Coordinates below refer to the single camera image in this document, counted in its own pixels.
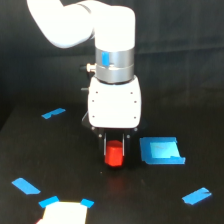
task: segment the black table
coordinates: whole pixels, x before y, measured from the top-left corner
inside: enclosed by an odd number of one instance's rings
[[[0,133],[0,223],[36,223],[38,202],[93,200],[86,224],[224,223],[224,110],[143,107],[148,128],[131,144],[121,169],[104,164],[98,139],[81,124],[83,105],[48,120],[54,107],[14,109]],[[176,137],[185,165],[141,161],[140,137]],[[25,195],[11,182],[22,177],[41,190]],[[190,206],[182,197],[202,187],[212,197]]]

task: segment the red block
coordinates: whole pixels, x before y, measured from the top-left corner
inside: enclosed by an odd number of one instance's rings
[[[105,155],[105,163],[110,166],[122,166],[123,144],[117,140],[108,141]]]

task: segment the red cube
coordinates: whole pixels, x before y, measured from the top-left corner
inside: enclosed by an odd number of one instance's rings
[[[105,163],[116,167],[123,163],[123,144],[120,141],[108,141],[105,155]]]

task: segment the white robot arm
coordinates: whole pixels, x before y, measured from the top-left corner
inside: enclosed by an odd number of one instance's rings
[[[128,133],[137,130],[141,117],[141,92],[134,75],[133,10],[94,0],[68,6],[60,0],[27,0],[27,4],[42,33],[56,47],[73,47],[95,37],[96,64],[87,66],[95,75],[84,119],[88,118],[92,130],[98,130],[104,150],[103,130],[124,129],[124,147],[125,139],[130,139]]]
[[[56,47],[73,47],[93,38],[94,33],[101,50],[134,47],[135,15],[127,7],[93,0],[68,6],[60,0],[27,0],[27,4],[42,33]]]

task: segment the blue tape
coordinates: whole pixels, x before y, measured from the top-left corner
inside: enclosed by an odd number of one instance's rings
[[[201,188],[185,197],[182,199],[186,204],[194,205],[198,203],[199,201],[204,200],[207,197],[210,197],[212,194],[207,190],[206,188]]]
[[[51,198],[48,198],[44,201],[41,201],[39,202],[39,205],[42,207],[42,208],[45,208],[46,206],[50,205],[50,204],[53,204],[55,202],[58,202],[59,199],[57,196],[54,196],[54,197],[51,197]]]
[[[109,52],[102,52],[102,64],[104,66],[110,65]]]
[[[23,178],[18,178],[12,182],[14,186],[19,188],[25,194],[39,194],[40,191],[35,188],[32,184],[24,180]]]
[[[51,117],[51,115],[58,115],[58,114],[63,113],[64,111],[65,111],[65,109],[58,108],[56,110],[53,110],[49,113],[46,113],[46,114],[42,115],[42,117],[45,118],[45,119],[49,119]]]
[[[185,164],[185,158],[180,157],[177,140],[168,138],[140,138],[142,161],[147,164]]]
[[[87,200],[87,199],[82,199],[81,205],[85,205],[88,208],[91,208],[93,206],[94,202]]]

